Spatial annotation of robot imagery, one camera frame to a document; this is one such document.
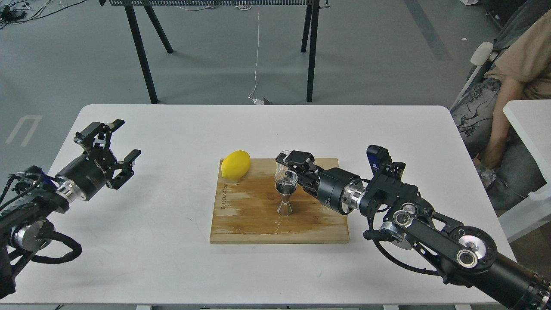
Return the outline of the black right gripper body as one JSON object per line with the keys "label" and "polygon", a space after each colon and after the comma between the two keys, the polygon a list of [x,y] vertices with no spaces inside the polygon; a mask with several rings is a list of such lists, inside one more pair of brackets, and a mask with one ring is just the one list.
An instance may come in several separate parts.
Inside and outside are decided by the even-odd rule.
{"label": "black right gripper body", "polygon": [[308,170],[308,177],[311,179],[308,194],[324,206],[339,214],[350,214],[352,210],[359,209],[365,187],[358,175],[339,167],[324,170],[315,166],[315,170]]}

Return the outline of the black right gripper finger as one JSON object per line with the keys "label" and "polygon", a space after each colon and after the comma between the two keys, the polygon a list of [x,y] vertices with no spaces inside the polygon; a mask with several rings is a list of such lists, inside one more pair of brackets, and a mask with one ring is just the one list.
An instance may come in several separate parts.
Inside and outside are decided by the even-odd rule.
{"label": "black right gripper finger", "polygon": [[318,167],[314,164],[311,153],[302,151],[282,151],[283,165],[299,175],[314,175],[318,173]]}
{"label": "black right gripper finger", "polygon": [[318,170],[296,170],[297,183],[311,196],[318,196],[319,174]]}

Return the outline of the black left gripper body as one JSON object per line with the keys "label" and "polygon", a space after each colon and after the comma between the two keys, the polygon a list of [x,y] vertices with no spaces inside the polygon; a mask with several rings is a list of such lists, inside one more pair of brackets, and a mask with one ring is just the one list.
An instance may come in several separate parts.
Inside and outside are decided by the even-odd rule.
{"label": "black left gripper body", "polygon": [[68,202],[87,202],[113,177],[115,163],[111,151],[83,153],[57,173],[57,194]]}

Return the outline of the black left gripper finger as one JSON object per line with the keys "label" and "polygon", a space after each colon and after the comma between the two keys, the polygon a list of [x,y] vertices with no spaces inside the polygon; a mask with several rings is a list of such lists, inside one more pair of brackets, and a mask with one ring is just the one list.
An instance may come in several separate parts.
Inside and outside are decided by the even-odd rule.
{"label": "black left gripper finger", "polygon": [[116,119],[112,123],[91,122],[83,131],[76,132],[74,142],[84,149],[82,155],[100,149],[112,154],[110,150],[112,133],[124,124],[125,121],[121,119]]}
{"label": "black left gripper finger", "polygon": [[107,180],[107,186],[110,189],[118,190],[124,185],[133,175],[133,165],[136,158],[142,153],[141,150],[134,149],[122,161],[117,161],[112,165],[112,170],[120,170],[120,173],[116,176],[112,176]]}

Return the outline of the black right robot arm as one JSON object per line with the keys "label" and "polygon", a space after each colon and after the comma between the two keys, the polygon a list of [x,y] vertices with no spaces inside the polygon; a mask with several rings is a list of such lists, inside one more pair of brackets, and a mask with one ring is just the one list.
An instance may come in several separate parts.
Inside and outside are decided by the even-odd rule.
{"label": "black right robot arm", "polygon": [[415,185],[402,182],[406,165],[392,161],[387,149],[370,145],[366,155],[370,180],[338,167],[325,170],[307,152],[282,152],[275,160],[295,171],[299,185],[321,204],[365,216],[364,237],[396,265],[440,276],[445,284],[475,286],[509,309],[550,308],[547,280],[498,253],[482,229],[435,212]]}

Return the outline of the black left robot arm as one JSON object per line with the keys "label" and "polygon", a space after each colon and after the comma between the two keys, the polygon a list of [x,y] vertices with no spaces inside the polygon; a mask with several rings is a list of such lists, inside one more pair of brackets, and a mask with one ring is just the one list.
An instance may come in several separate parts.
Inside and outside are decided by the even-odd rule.
{"label": "black left robot arm", "polygon": [[63,264],[81,255],[81,245],[59,233],[47,218],[65,213],[70,203],[90,200],[101,188],[119,189],[134,175],[132,167],[140,150],[118,161],[110,149],[112,134],[124,120],[92,122],[75,134],[83,153],[54,177],[40,167],[11,174],[1,194],[16,196],[1,203],[1,297],[15,292],[15,278],[30,262]]}

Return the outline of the seated person's hand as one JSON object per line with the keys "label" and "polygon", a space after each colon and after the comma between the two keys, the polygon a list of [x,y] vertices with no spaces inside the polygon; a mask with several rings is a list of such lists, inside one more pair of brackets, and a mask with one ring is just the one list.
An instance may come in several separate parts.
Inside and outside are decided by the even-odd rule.
{"label": "seated person's hand", "polygon": [[494,169],[501,165],[505,152],[503,143],[488,144],[479,154],[478,159],[485,167]]}

